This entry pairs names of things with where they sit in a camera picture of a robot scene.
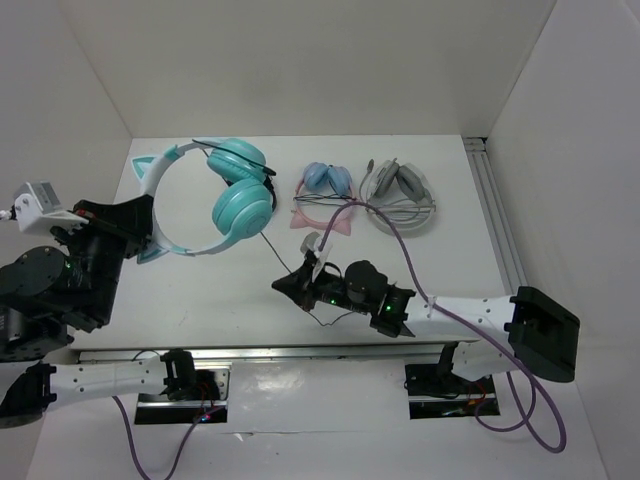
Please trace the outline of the teal cat-ear headphones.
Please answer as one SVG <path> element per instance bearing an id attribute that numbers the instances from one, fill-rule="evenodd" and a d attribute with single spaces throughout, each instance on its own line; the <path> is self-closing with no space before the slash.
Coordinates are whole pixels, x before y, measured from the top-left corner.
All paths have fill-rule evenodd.
<path id="1" fill-rule="evenodd" d="M 200 149 L 206 154 L 206 165 L 227 185 L 213 206 L 212 222 L 222 238 L 205 247 L 191 249 L 172 242 L 153 216 L 151 241 L 137 256 L 139 264 L 149 263 L 166 254 L 196 257 L 219 254 L 238 242 L 259 234 L 273 216 L 271 196 L 264 186 L 269 168 L 264 154 L 252 144 L 238 138 L 194 138 L 184 145 L 173 145 L 164 153 L 139 156 L 131 160 L 132 169 L 142 195 L 156 196 L 160 181 L 169 168 L 188 152 Z"/>

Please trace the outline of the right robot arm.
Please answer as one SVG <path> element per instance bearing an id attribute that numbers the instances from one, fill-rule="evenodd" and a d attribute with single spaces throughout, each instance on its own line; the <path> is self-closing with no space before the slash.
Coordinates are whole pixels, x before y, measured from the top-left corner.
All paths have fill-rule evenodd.
<path id="1" fill-rule="evenodd" d="M 390 338 L 451 337 L 436 369 L 448 392 L 519 368 L 556 383 L 575 378 L 580 321 L 534 287 L 521 286 L 512 296 L 424 300 L 390 284 L 366 260 L 336 275 L 318 268 L 314 257 L 271 286 L 307 312 L 322 302 L 366 315 L 372 329 Z"/>

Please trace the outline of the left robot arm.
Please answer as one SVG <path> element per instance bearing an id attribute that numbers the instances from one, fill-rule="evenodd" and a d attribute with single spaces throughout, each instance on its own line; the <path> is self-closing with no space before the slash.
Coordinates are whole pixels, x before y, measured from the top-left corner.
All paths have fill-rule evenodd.
<path id="1" fill-rule="evenodd" d="M 30 194 L 15 201 L 11 217 L 21 231 L 57 244 L 33 248 L 1 269 L 1 361 L 27 366 L 2 398 L 2 428 L 89 399 L 144 393 L 181 400 L 196 390 L 193 357 L 182 349 L 111 365 L 44 361 L 73 342 L 72 331 L 109 323 L 123 262 L 151 243 L 152 211 L 148 194 L 112 205 L 81 200 L 72 210 L 46 211 Z"/>

